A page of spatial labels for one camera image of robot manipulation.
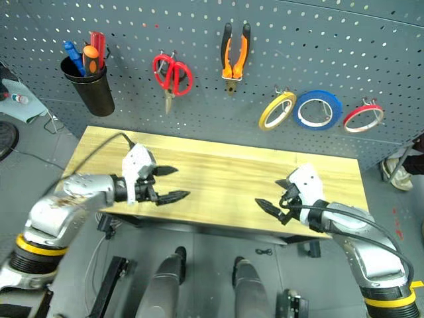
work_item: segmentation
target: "robotic arm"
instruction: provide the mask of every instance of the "robotic arm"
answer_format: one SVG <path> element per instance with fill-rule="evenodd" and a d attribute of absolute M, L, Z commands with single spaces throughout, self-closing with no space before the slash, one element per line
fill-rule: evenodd
<path fill-rule="evenodd" d="M 277 184 L 286 189 L 280 207 L 288 209 L 287 214 L 264 199 L 256 202 L 283 225 L 294 218 L 314 231 L 331 234 L 346 254 L 371 318 L 420 317 L 411 284 L 412 267 L 408 277 L 399 257 L 378 246 L 383 244 L 399 254 L 395 240 L 375 225 L 371 214 L 326 202 L 323 184 L 311 164 L 300 166 Z"/>
<path fill-rule="evenodd" d="M 62 191 L 41 198 L 32 207 L 23 233 L 0 269 L 0 290 L 43 288 L 53 281 L 60 260 L 89 214 L 115 202 L 151 201 L 157 205 L 173 203 L 188 191 L 158 195 L 154 176 L 178 170 L 157 166 L 152 153 L 136 144 L 123 160 L 123 177 L 116 175 L 72 175 Z"/>

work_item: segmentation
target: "pen holder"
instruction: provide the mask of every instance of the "pen holder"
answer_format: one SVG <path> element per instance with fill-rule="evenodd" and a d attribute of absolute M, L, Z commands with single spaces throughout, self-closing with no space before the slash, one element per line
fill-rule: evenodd
<path fill-rule="evenodd" d="M 113 113 L 115 104 L 107 83 L 106 66 L 98 74 L 82 77 L 72 60 L 67 57 L 60 63 L 60 68 L 74 85 L 90 113 L 100 117 Z"/>

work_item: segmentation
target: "pliers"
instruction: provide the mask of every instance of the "pliers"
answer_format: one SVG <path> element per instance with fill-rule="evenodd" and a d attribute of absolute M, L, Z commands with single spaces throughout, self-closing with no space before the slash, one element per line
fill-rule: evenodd
<path fill-rule="evenodd" d="M 221 62 L 223 65 L 223 79 L 227 81 L 227 93 L 234 93 L 237 82 L 243 77 L 243 67 L 246 63 L 250 47 L 250 24 L 246 23 L 243 26 L 241 36 L 241 51 L 237 63 L 232 68 L 229 60 L 229 51 L 231 47 L 231 23 L 226 23 L 224 27 L 223 41 L 221 43 Z"/>

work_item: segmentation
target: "gray pegboard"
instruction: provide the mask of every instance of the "gray pegboard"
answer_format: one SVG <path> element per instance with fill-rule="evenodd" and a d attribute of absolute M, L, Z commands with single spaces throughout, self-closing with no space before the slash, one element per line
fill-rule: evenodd
<path fill-rule="evenodd" d="M 100 125 L 346 156 L 367 169 L 423 131 L 423 3 L 298 2 L 3 0 L 0 59 L 77 136 L 86 125 Z M 233 48 L 240 47 L 243 23 L 252 26 L 244 78 L 233 97 L 225 92 L 219 58 L 227 21 Z M 116 110 L 108 117 L 91 116 L 59 68 L 66 57 L 62 41 L 75 40 L 81 48 L 90 30 L 105 33 L 111 50 L 108 80 Z M 195 75 L 193 89 L 174 99 L 168 116 L 152 74 L 160 48 L 177 50 Z M 232 53 L 236 60 L 238 50 Z M 258 118 L 275 98 L 276 84 L 296 95 L 328 90 L 343 102 L 344 116 L 362 105 L 362 97 L 377 97 L 385 125 L 348 134 L 344 116 L 327 131 L 309 131 L 289 119 L 262 132 Z"/>

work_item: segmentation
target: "tape roll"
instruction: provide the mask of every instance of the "tape roll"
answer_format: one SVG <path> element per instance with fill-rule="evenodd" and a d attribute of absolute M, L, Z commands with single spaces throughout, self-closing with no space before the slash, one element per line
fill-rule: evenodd
<path fill-rule="evenodd" d="M 263 131 L 270 131 L 281 124 L 292 112 L 296 103 L 296 95 L 289 91 L 283 92 L 277 96 L 264 110 L 259 118 L 259 128 Z M 273 121 L 268 122 L 270 115 L 278 108 L 282 108 L 281 114 L 278 115 Z"/>
<path fill-rule="evenodd" d="M 312 101 L 320 101 L 324 104 L 324 107 L 327 106 L 330 109 L 329 118 L 322 123 L 308 121 L 301 114 L 302 108 Z M 337 123 L 342 115 L 343 106 L 342 103 L 332 93 L 329 93 L 328 91 L 316 90 L 308 91 L 299 97 L 293 111 L 294 119 L 299 126 L 312 129 L 314 131 L 323 131 L 325 129 L 331 128 Z"/>
<path fill-rule="evenodd" d="M 369 124 L 364 125 L 362 127 L 358 128 L 349 128 L 347 125 L 350 123 L 351 120 L 355 118 L 355 116 L 358 116 L 359 114 L 365 113 L 367 111 L 377 112 L 376 118 Z M 345 131 L 349 133 L 361 133 L 363 131 L 367 131 L 368 129 L 371 129 L 372 127 L 377 126 L 383 121 L 384 118 L 384 112 L 381 106 L 377 104 L 367 104 L 364 106 L 361 106 L 357 109 L 355 109 L 353 112 L 349 113 L 346 118 L 343 120 L 343 127 Z"/>

